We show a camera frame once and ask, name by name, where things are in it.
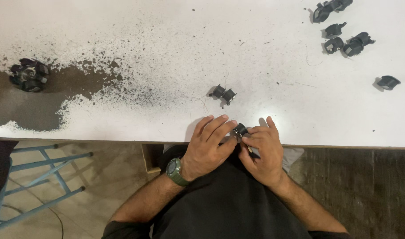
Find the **man's left hand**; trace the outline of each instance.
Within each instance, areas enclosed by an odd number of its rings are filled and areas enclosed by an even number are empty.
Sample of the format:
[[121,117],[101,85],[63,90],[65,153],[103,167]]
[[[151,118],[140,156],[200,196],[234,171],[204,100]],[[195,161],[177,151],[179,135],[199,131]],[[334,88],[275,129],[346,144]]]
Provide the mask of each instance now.
[[219,146],[220,141],[238,124],[228,120],[227,115],[214,119],[212,115],[204,117],[195,127],[188,149],[180,160],[181,176],[192,181],[206,175],[220,166],[237,145],[236,137]]

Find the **sleeve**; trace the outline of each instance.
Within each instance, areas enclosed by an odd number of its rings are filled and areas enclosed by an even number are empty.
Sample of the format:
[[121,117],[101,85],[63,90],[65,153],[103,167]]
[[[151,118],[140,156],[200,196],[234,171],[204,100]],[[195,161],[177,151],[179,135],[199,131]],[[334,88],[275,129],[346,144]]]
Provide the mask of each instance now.
[[313,239],[352,239],[348,233],[344,232],[327,232],[327,231],[309,231]]
[[109,222],[102,239],[149,239],[151,223]]

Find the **wrist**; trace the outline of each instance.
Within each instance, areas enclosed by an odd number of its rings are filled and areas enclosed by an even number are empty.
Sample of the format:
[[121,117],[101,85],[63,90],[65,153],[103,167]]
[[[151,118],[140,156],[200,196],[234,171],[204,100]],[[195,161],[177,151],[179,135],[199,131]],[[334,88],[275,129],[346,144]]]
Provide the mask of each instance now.
[[290,177],[288,177],[288,175],[283,172],[280,176],[280,179],[274,184],[269,185],[268,188],[276,195],[283,195],[289,191],[291,183],[293,182]]
[[185,157],[180,160],[180,176],[188,182],[194,181],[197,177],[193,175],[192,172],[189,171],[189,165],[186,163]]

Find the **watch face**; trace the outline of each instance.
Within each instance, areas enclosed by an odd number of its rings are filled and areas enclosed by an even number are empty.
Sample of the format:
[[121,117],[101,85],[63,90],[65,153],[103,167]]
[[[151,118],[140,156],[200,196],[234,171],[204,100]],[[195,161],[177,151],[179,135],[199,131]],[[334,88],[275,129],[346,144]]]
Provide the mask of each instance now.
[[172,174],[175,169],[176,169],[176,160],[171,160],[167,165],[166,173]]

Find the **chair leg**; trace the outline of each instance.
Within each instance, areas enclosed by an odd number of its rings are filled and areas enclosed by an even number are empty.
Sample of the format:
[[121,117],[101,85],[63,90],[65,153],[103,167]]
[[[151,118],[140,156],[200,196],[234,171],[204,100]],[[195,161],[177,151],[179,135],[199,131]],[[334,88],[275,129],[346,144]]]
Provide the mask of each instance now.
[[85,187],[82,186],[82,187],[80,187],[79,189],[72,191],[71,193],[67,193],[67,194],[65,194],[65,195],[62,196],[62,197],[59,197],[59,198],[57,198],[57,199],[55,199],[55,200],[53,200],[53,201],[50,201],[50,202],[48,202],[48,203],[46,203],[46,204],[43,204],[43,205],[41,205],[40,207],[37,207],[37,208],[32,209],[32,210],[30,210],[30,211],[28,211],[28,212],[26,212],[26,213],[24,213],[24,214],[21,214],[21,215],[19,215],[19,216],[17,216],[17,217],[14,217],[14,218],[9,219],[9,220],[7,220],[7,221],[5,221],[5,222],[3,222],[3,223],[0,223],[0,229],[5,228],[5,227],[9,226],[10,224],[15,223],[15,222],[17,222],[17,221],[20,221],[20,220],[22,220],[22,219],[24,219],[24,218],[26,218],[26,217],[28,217],[28,216],[31,216],[31,215],[35,214],[36,212],[38,212],[38,211],[41,211],[41,210],[46,209],[46,208],[49,208],[49,207],[55,205],[56,203],[58,203],[58,202],[60,202],[60,201],[62,201],[62,200],[64,200],[64,199],[66,199],[66,198],[69,198],[69,197],[71,197],[72,195],[75,195],[75,194],[77,194],[77,193],[80,193],[80,192],[82,192],[82,191],[84,191],[84,190],[85,190]]
[[29,184],[25,185],[25,187],[31,187],[33,184],[36,184],[38,182],[40,182],[41,180],[45,179],[47,176],[51,175],[54,172],[57,172],[58,170],[60,170],[61,168],[67,166],[69,163],[71,163],[74,160],[69,160],[67,162],[63,162],[60,165],[51,168],[49,171],[47,171],[45,174],[43,174],[42,176],[36,178],[35,180],[31,181]]
[[[40,153],[43,155],[45,160],[50,160],[49,156],[47,155],[47,153],[46,153],[46,151],[44,149],[40,150]],[[51,169],[55,168],[55,166],[53,164],[49,164],[49,166],[50,166]],[[71,190],[69,189],[69,187],[67,186],[67,183],[65,183],[64,179],[61,177],[59,172],[55,171],[53,174],[55,175],[55,177],[58,180],[59,184],[64,189],[65,193],[71,193]]]
[[37,151],[37,150],[53,149],[53,148],[58,148],[58,145],[47,145],[47,146],[37,146],[37,147],[28,147],[28,148],[14,148],[12,153],[22,153],[22,152],[30,152],[30,151]]
[[25,163],[21,165],[15,165],[11,166],[11,172],[16,172],[19,170],[24,170],[24,169],[30,169],[30,168],[36,168],[44,165],[50,165],[54,164],[57,162],[66,162],[69,160],[76,160],[79,158],[84,158],[84,157],[91,157],[93,155],[92,152],[87,153],[87,154],[79,154],[79,155],[73,155],[73,156],[67,156],[67,157],[62,157],[62,158],[57,158],[57,159],[52,159],[52,160],[46,160],[46,161],[37,161],[37,162],[30,162],[30,163]]
[[50,182],[49,179],[42,180],[42,181],[40,181],[40,182],[30,186],[30,187],[17,187],[15,189],[12,189],[12,190],[9,190],[9,191],[5,192],[5,197],[8,196],[8,195],[14,194],[14,193],[18,193],[18,192],[27,190],[29,188],[32,188],[32,187],[35,187],[35,186],[38,186],[38,185],[41,185],[41,184],[46,183],[46,182]]

